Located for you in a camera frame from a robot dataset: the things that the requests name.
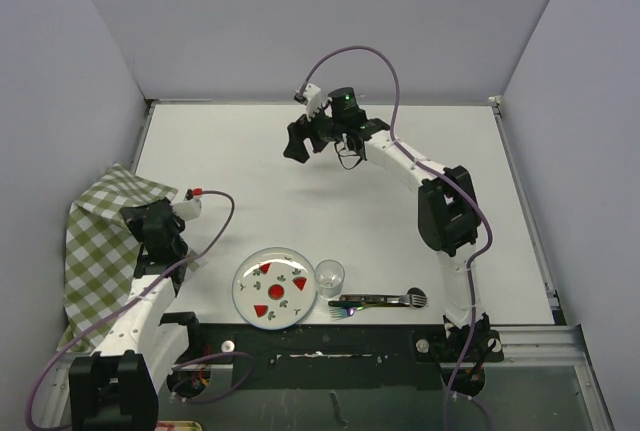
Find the green white checkered tablecloth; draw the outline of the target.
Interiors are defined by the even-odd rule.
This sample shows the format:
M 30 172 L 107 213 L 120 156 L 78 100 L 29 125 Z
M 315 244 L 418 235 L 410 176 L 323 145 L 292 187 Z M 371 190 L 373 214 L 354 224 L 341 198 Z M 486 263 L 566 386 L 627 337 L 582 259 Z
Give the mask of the green white checkered tablecloth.
M 66 230 L 64 311 L 68 326 L 57 347 L 74 338 L 75 352 L 93 350 L 110 329 L 88 329 L 126 303 L 140 243 L 119 210 L 167 198 L 178 190 L 132 174 L 114 164 L 71 204 Z

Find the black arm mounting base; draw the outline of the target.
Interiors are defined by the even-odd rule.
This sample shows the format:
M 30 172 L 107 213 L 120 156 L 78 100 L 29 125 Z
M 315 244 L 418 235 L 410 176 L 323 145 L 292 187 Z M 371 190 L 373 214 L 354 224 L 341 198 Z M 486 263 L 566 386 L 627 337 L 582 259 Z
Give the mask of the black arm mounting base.
M 294 325 L 267 331 L 241 324 L 203 324 L 197 356 L 218 353 L 206 365 L 175 371 L 163 389 L 204 400 L 215 389 L 355 390 L 396 386 L 445 387 L 456 361 L 457 382 L 479 391 L 484 368 L 504 352 L 491 331 L 473 340 L 447 337 L 440 325 Z

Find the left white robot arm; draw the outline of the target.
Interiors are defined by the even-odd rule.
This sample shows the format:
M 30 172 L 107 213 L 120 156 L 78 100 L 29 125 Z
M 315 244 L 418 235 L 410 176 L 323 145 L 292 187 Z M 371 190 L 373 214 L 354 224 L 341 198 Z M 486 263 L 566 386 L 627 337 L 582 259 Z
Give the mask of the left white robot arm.
M 198 197 L 120 209 L 141 250 L 123 312 L 96 349 L 69 369 L 72 429 L 154 429 L 158 392 L 172 365 L 202 353 L 201 333 L 165 316 L 185 281 L 189 247 L 181 234 L 201 211 Z

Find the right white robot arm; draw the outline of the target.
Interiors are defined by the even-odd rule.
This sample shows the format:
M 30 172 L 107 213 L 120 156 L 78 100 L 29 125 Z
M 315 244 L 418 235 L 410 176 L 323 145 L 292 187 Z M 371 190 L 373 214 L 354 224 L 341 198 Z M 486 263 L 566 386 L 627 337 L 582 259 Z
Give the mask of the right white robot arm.
M 476 326 L 483 312 L 474 277 L 482 218 L 468 170 L 438 164 L 404 144 L 391 125 L 367 116 L 351 87 L 324 95 L 307 84 L 294 100 L 305 112 L 287 126 L 286 158 L 304 163 L 311 152 L 343 145 L 360 163 L 381 167 L 416 195 L 419 235 L 437 253 L 441 268 L 446 350 L 456 359 L 469 359 L 481 347 Z

